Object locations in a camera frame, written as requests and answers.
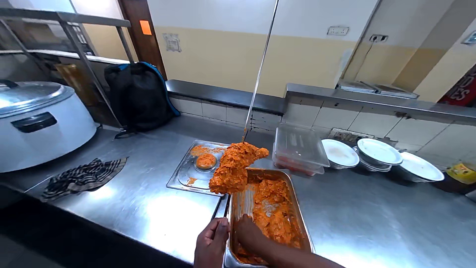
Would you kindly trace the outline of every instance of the human arm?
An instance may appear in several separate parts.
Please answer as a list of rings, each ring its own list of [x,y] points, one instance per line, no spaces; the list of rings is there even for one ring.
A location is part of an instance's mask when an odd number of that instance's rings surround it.
[[[344,268],[319,255],[290,248],[267,238],[247,215],[243,215],[237,222],[236,234],[238,242],[246,250],[260,256],[273,267]]]
[[[230,225],[226,218],[213,219],[197,237],[194,268],[221,268]]]

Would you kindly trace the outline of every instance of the checkered cloth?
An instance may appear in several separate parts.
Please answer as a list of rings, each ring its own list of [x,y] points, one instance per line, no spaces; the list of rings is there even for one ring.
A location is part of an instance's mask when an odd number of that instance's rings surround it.
[[[42,194],[42,201],[52,201],[69,194],[97,189],[119,173],[126,161],[127,157],[109,162],[102,162],[96,158],[89,164],[51,177]]]

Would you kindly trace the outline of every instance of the electrical cord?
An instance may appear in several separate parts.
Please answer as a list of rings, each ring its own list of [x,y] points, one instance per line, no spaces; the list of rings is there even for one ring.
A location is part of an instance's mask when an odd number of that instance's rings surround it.
[[[370,41],[372,41],[372,44],[371,44],[370,47],[368,48],[367,53],[365,53],[364,59],[363,59],[362,63],[360,64],[359,68],[358,68],[358,71],[357,71],[357,74],[356,74],[356,78],[357,78],[357,76],[358,76],[358,73],[360,72],[360,69],[362,69],[362,66],[364,66],[365,59],[367,58],[368,53],[370,52],[370,50],[371,50],[372,47],[374,46],[375,40],[377,40],[377,36],[374,36],[374,38],[373,38],[372,40],[370,40]]]

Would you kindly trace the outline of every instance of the metal skewer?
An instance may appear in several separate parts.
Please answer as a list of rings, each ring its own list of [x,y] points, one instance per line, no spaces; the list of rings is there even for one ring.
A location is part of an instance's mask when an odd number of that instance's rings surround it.
[[[273,29],[274,18],[276,17],[276,10],[278,9],[278,2],[279,2],[279,0],[276,0],[276,4],[274,5],[273,19],[271,20],[271,25],[269,26],[268,36],[266,37],[265,50],[263,52],[263,58],[261,59],[261,64],[259,66],[258,77],[256,78],[255,90],[253,91],[253,96],[251,97],[251,103],[249,104],[248,115],[246,116],[246,122],[245,122],[245,131],[243,133],[243,138],[242,138],[241,142],[245,141],[245,137],[246,137],[246,133],[247,133],[246,127],[248,126],[249,116],[251,115],[251,110],[253,110],[253,104],[255,103],[256,91],[258,90],[259,78],[261,77],[261,69],[263,68],[263,63],[264,63],[265,57],[266,57],[266,51],[268,50],[269,38],[271,37],[271,30]]]

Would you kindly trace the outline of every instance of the tiled wall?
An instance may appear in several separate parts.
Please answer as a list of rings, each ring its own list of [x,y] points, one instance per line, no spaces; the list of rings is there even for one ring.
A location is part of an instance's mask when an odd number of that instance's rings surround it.
[[[194,116],[217,123],[245,127],[248,109],[240,109],[219,103],[211,103],[182,96],[170,98],[172,104],[185,116]],[[281,116],[253,111],[248,127],[251,131],[274,135]]]
[[[428,116],[397,117],[395,112],[292,97],[283,122],[315,129],[327,138],[332,128],[389,138],[397,149],[436,164],[476,163],[476,126]]]
[[[194,116],[243,128],[246,109],[174,96],[174,106],[185,116]],[[312,127],[322,139],[333,128],[389,138],[397,149],[436,164],[449,166],[461,161],[476,164],[476,126],[428,116],[397,117],[395,112],[362,106],[292,97],[281,116],[253,111],[251,131],[274,135],[279,122]]]

